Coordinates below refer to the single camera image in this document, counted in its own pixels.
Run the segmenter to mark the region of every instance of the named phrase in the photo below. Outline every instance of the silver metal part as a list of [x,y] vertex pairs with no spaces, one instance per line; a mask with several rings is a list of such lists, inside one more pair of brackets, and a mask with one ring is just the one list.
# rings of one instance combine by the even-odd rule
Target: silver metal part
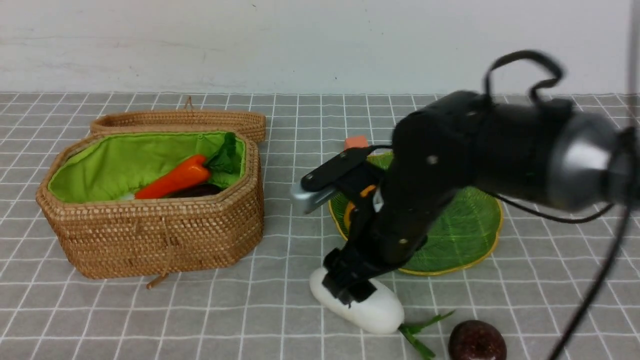
[[552,149],[548,197],[557,209],[577,212],[609,200],[603,189],[617,130],[601,115],[578,112]]
[[308,192],[302,188],[299,181],[291,186],[289,192],[293,211],[304,215],[311,214],[337,194],[338,190],[332,186],[318,192]]
[[373,195],[373,210],[377,213],[382,209],[382,205],[385,204],[385,200],[382,199],[382,192],[380,191],[380,186],[376,188],[376,193]]

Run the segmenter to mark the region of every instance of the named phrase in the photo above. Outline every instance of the small orange cube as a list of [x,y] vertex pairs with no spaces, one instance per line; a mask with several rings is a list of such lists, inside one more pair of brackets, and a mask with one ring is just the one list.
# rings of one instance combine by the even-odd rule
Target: small orange cube
[[352,147],[368,147],[369,143],[364,135],[352,136],[344,140],[344,149],[350,149]]

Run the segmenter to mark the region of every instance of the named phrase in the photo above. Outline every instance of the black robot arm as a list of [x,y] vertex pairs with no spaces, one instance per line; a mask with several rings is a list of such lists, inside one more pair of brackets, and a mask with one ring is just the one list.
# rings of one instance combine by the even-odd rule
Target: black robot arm
[[[531,60],[553,77],[531,88],[531,105],[497,104],[490,73]],[[376,148],[349,149],[309,172],[292,188],[294,206],[309,213],[337,192],[356,206],[349,238],[323,265],[325,287],[344,304],[374,291],[368,280],[402,267],[459,190],[490,194],[574,212],[600,202],[621,204],[631,157],[621,132],[598,113],[568,99],[540,99],[562,70],[548,56],[519,51],[498,59],[484,94],[449,94],[398,122],[386,171],[366,161]],[[374,192],[361,196],[362,190]]]

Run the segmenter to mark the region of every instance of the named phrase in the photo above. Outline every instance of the carrot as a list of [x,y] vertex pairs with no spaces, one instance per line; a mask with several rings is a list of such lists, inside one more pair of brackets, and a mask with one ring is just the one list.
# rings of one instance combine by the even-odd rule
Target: carrot
[[197,154],[183,161],[168,174],[138,191],[136,199],[160,199],[173,192],[204,183],[211,176],[204,167],[207,158]]

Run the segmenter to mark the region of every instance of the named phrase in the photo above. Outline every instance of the brown round fruit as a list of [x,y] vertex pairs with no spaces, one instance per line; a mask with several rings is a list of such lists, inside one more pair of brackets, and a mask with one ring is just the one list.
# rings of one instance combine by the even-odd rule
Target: brown round fruit
[[451,332],[449,356],[451,360],[506,360],[507,345],[494,326],[467,320]]

